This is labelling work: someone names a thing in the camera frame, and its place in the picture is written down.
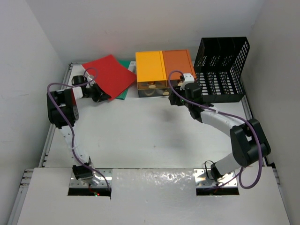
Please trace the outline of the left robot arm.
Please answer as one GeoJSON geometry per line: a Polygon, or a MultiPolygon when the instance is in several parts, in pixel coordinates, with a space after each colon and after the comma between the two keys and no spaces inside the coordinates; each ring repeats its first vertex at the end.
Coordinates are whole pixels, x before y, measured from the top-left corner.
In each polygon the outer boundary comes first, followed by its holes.
{"type": "Polygon", "coordinates": [[[47,114],[53,124],[63,135],[69,154],[72,158],[72,171],[77,180],[96,186],[104,181],[109,187],[107,178],[97,170],[90,155],[82,148],[75,132],[79,120],[77,100],[90,98],[99,103],[110,98],[95,82],[97,76],[86,74],[72,78],[70,85],[53,82],[47,86],[47,114]]]}

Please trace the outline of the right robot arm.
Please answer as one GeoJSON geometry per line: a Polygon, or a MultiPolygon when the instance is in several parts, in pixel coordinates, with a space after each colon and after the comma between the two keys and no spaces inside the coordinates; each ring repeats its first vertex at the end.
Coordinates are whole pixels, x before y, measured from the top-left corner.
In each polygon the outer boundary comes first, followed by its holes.
{"type": "Polygon", "coordinates": [[[226,174],[239,169],[241,172],[258,162],[255,181],[244,189],[253,188],[261,178],[263,157],[271,152],[269,142],[260,122],[254,118],[246,120],[240,116],[218,110],[213,104],[205,103],[202,89],[195,82],[172,87],[169,96],[171,105],[185,106],[191,117],[216,128],[230,138],[232,151],[226,157],[214,162],[208,177],[215,182],[226,174]]]}

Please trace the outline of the red folder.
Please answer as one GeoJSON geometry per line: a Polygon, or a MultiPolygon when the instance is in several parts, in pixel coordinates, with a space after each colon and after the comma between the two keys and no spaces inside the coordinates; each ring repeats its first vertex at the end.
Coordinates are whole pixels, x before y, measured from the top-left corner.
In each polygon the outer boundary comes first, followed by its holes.
{"type": "Polygon", "coordinates": [[[136,80],[136,75],[122,66],[114,56],[108,55],[98,60],[83,63],[88,74],[96,76],[95,82],[114,100],[136,80]]]}

